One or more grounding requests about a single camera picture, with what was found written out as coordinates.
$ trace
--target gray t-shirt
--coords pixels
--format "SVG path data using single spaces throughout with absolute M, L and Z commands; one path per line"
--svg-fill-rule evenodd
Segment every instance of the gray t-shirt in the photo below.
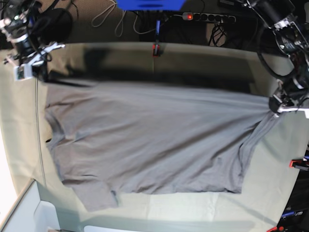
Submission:
M 265 97 L 120 82 L 50 84 L 46 118 L 60 178 L 89 211 L 116 207 L 120 192 L 240 193 L 279 121 Z

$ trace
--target power strip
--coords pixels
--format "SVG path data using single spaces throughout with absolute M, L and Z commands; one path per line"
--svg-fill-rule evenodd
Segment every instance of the power strip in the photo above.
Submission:
M 184 12 L 182 14 L 185 21 L 200 21 L 207 23 L 236 23 L 236 17 L 224 14 L 207 14 L 207 13 L 191 13 Z

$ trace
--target t-shirt sleeve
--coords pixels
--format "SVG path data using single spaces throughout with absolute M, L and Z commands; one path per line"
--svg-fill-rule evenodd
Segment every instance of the t-shirt sleeve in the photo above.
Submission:
M 62 183 L 74 190 L 89 212 L 118 207 L 114 192 L 108 185 L 98 180 L 64 180 Z

